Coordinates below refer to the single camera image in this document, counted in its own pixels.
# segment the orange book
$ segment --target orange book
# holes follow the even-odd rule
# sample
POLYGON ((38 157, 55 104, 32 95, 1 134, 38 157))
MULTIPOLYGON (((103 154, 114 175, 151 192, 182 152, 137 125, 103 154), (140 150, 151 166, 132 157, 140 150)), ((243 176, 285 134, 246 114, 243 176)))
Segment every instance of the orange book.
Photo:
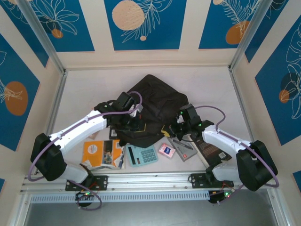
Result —
POLYGON ((82 162, 89 160, 92 167, 101 165, 117 167, 114 161, 121 155, 119 140, 90 141, 84 143, 82 162))

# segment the white table surface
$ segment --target white table surface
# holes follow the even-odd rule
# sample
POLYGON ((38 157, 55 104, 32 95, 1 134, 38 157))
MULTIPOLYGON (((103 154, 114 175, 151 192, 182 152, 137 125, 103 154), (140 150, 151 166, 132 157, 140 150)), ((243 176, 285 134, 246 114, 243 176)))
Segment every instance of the white table surface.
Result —
MULTIPOLYGON (((145 75, 153 74, 173 88, 188 96, 195 106, 213 105, 221 108, 227 115, 221 129, 242 139, 249 140, 247 127, 234 91, 227 67, 143 67, 99 69, 87 71, 70 71, 54 132, 60 131, 86 116, 98 103, 115 99, 122 91, 129 90, 145 75)), ((221 114, 212 109, 198 109, 202 120, 217 123, 221 114)), ((108 140, 109 130, 99 132, 95 140, 108 140)), ((80 163, 84 142, 79 143, 65 157, 74 163, 80 163)), ((155 144, 156 149, 168 142, 166 138, 155 144)), ((197 155, 183 162, 177 153, 172 159, 158 154, 155 163, 131 167, 125 157, 125 169, 106 169, 102 172, 140 173, 140 172, 176 172, 205 170, 197 155)))

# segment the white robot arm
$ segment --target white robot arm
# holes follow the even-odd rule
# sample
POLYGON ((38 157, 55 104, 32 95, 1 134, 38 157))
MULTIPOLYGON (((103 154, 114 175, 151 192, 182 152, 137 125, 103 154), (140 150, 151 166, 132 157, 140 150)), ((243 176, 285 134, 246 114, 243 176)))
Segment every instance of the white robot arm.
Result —
POLYGON ((278 186, 277 168, 263 142, 241 140, 219 129, 218 125, 226 117, 223 112, 224 118, 217 125, 207 120, 202 121, 196 108, 191 104, 183 106, 165 133, 180 141, 184 135, 191 134, 194 141, 214 145, 231 156, 228 161, 209 166, 206 169, 207 179, 241 182, 249 190, 256 191, 275 178, 278 186))
MULTIPOLYGON (((35 165, 48 181, 64 178, 89 187, 93 182, 91 172, 83 165, 65 161, 64 157, 76 144, 109 125, 139 130, 142 97, 133 93, 139 96, 139 104, 123 92, 117 100, 98 104, 86 117, 68 128, 49 137, 44 133, 38 135, 31 156, 32 166, 35 165)), ((28 179, 34 181, 30 174, 28 179)))

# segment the calculator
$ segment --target calculator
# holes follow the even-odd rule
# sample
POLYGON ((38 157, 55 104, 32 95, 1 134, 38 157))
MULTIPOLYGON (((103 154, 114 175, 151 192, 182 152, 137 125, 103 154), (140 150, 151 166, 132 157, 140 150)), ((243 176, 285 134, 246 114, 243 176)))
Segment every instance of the calculator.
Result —
POLYGON ((146 148, 126 145, 126 151, 132 167, 143 166, 158 161, 154 145, 146 148))

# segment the black bag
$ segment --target black bag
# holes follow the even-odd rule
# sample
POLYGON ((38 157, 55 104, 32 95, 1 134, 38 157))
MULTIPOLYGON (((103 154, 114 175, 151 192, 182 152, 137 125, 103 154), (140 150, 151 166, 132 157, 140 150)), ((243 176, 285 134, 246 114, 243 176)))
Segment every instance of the black bag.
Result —
POLYGON ((141 116, 145 130, 138 132, 116 130, 121 146, 130 143, 138 147, 148 147, 156 143, 164 136, 161 132, 163 126, 175 119, 180 107, 188 104, 186 95, 150 74, 130 91, 139 92, 143 98, 141 116))

